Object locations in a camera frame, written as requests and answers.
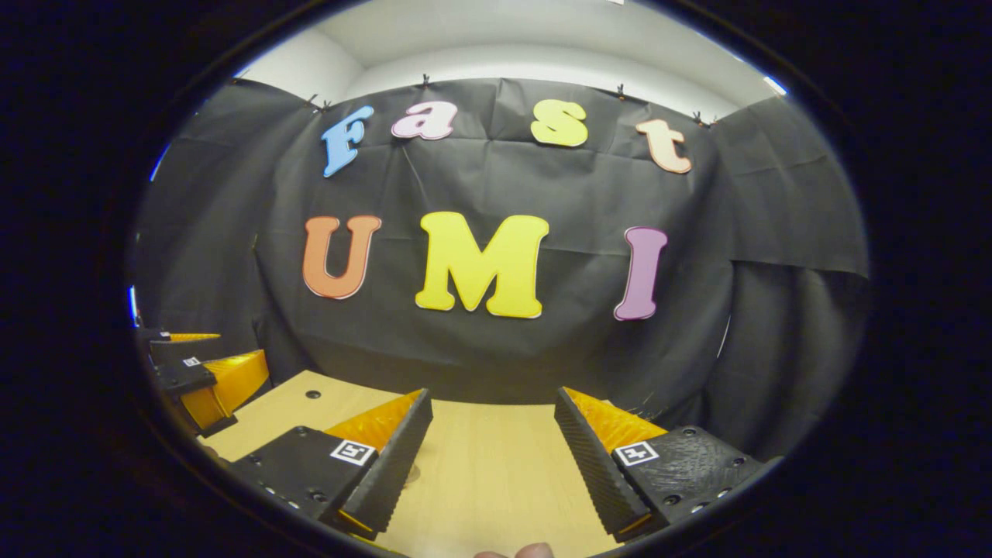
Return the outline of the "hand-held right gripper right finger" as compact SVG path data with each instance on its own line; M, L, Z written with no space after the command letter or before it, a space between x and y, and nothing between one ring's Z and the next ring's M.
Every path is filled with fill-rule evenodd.
M780 462L758 460L697 425L664 429L567 386L557 389L555 420L617 543L685 522Z

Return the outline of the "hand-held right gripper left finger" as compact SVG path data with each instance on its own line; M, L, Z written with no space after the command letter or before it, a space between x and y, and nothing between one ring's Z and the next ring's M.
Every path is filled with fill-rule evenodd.
M325 430L295 426L231 470L298 515L373 541L388 529L433 418L418 389Z

